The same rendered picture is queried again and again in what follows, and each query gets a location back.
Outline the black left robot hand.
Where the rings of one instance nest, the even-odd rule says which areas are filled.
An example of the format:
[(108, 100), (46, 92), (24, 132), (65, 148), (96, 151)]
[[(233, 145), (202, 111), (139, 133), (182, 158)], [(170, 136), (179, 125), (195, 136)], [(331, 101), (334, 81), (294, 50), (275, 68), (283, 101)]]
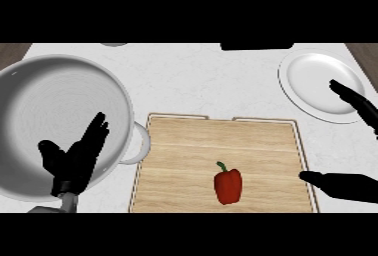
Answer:
[(81, 139), (71, 145), (68, 151), (63, 151), (50, 140), (38, 142), (43, 168), (53, 175), (50, 194), (55, 197), (65, 193), (80, 195), (84, 192), (108, 134), (105, 114), (99, 112)]

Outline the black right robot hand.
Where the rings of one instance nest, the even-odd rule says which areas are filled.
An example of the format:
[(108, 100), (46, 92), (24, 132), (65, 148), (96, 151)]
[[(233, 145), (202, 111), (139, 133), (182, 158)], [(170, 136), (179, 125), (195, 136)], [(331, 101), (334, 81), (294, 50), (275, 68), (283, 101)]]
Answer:
[[(335, 80), (329, 81), (329, 89), (357, 111), (366, 125), (374, 129), (378, 139), (378, 108), (353, 89)], [(378, 204), (378, 180), (366, 175), (301, 171), (298, 177), (314, 185), (329, 197)]]

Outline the red bell pepper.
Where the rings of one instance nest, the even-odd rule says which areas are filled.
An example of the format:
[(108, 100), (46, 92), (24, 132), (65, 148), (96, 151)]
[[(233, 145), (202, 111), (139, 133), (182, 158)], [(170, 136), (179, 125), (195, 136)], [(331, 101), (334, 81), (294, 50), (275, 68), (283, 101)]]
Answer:
[(217, 162), (221, 171), (214, 176), (214, 191), (219, 202), (226, 205), (236, 203), (242, 194), (242, 176), (236, 169), (229, 170), (223, 162)]

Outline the wooden tray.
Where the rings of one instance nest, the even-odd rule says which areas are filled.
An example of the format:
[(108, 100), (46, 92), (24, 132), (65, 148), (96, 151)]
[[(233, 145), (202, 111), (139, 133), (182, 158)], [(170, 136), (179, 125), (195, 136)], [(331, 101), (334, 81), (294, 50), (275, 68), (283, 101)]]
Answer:
[(317, 212), (297, 121), (152, 113), (128, 211)]

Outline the white plate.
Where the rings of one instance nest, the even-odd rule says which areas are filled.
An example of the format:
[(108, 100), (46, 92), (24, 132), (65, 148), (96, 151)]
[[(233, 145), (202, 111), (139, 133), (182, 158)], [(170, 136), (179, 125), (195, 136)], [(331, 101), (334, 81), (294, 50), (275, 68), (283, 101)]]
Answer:
[(316, 119), (335, 124), (362, 120), (329, 88), (329, 81), (335, 80), (362, 96), (371, 92), (362, 71), (341, 55), (314, 48), (295, 50), (282, 59), (278, 78), (288, 99)]

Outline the large silver pot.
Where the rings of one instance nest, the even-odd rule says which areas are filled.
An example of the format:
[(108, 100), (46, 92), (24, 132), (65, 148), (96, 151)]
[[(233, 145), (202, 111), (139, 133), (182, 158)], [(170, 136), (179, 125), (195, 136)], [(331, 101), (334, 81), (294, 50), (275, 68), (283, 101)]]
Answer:
[(50, 140), (66, 150), (99, 113), (109, 135), (90, 185), (117, 165), (139, 163), (151, 150), (120, 79), (102, 65), (72, 55), (32, 57), (0, 70), (0, 195), (25, 202), (55, 200), (53, 176), (43, 168), (37, 144)]

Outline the black appliance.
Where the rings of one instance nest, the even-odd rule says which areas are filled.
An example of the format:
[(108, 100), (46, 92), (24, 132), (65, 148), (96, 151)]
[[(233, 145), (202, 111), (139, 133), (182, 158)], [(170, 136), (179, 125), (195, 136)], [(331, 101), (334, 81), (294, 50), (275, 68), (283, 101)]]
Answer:
[(286, 50), (292, 43), (221, 43), (223, 51)]

